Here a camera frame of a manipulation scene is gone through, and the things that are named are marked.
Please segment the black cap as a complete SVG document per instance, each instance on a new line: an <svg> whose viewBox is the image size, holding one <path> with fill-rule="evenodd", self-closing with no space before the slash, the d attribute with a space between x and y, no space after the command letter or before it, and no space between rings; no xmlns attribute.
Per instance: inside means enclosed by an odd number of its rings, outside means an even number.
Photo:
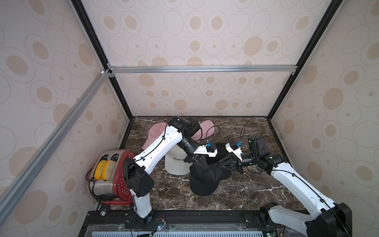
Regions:
<svg viewBox="0 0 379 237"><path fill-rule="evenodd" d="M215 143L215 145L217 146L218 154L216 157L208 158L208 165L217 164L219 160L223 159L229 154L226 149L226 143Z"/></svg>
<svg viewBox="0 0 379 237"><path fill-rule="evenodd" d="M232 172L212 163L206 168L192 165L190 168L189 186L191 191L198 196L205 197L214 193L221 180L229 179Z"/></svg>

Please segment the white cap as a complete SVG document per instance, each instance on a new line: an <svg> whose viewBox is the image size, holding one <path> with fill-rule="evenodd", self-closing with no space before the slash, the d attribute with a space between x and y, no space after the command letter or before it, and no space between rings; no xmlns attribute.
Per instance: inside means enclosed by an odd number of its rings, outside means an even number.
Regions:
<svg viewBox="0 0 379 237"><path fill-rule="evenodd" d="M165 155L165 170L172 175L189 174L191 164L184 162L186 157L186 152L178 145L175 145Z"/></svg>

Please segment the black cap front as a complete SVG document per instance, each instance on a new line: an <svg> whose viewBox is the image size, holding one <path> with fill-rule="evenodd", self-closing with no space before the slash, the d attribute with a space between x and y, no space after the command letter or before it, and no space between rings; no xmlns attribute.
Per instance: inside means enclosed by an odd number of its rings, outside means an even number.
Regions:
<svg viewBox="0 0 379 237"><path fill-rule="evenodd" d="M190 168L189 186L191 191L198 196L205 197L214 193L221 180L229 179L232 172L212 163L206 168L192 165Z"/></svg>

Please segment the pink baseball cap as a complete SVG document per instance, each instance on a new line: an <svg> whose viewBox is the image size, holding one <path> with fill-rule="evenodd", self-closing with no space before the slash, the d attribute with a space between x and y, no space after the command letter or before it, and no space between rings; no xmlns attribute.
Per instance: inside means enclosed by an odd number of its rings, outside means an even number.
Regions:
<svg viewBox="0 0 379 237"><path fill-rule="evenodd" d="M161 136L161 134L164 132L166 128L166 125L167 123L160 122L160 123L156 123L150 128L149 133L148 133L148 138L145 141L144 145L142 146L143 150L146 150L150 145L153 144L153 142L155 142Z"/></svg>
<svg viewBox="0 0 379 237"><path fill-rule="evenodd" d="M214 123L211 120L204 120L200 123L200 130L198 130L191 138L195 142L212 136L215 132Z"/></svg>

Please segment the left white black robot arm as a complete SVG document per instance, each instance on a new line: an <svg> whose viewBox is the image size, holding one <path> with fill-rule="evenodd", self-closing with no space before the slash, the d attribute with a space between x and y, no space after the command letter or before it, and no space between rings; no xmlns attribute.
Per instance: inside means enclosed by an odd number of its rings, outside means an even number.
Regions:
<svg viewBox="0 0 379 237"><path fill-rule="evenodd" d="M149 221L152 218L150 191L155 182L150 174L169 150L177 145L187 155L186 163L207 167L205 146L198 146L192 139L200 129L198 119L175 116L147 149L133 159L123 162L123 179L132 194L136 216L141 221Z"/></svg>

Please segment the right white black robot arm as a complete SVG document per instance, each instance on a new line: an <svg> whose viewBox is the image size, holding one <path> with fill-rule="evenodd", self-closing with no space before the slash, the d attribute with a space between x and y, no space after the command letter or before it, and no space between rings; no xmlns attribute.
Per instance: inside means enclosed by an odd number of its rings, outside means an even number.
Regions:
<svg viewBox="0 0 379 237"><path fill-rule="evenodd" d="M263 137L249 139L249 151L240 143L226 144L228 155L219 166L242 172L244 167L256 166L283 184L306 208L307 214L293 211L271 202L260 208L263 226L277 224L307 237L351 237L352 210L345 203L336 203L302 178L286 160L271 153Z"/></svg>

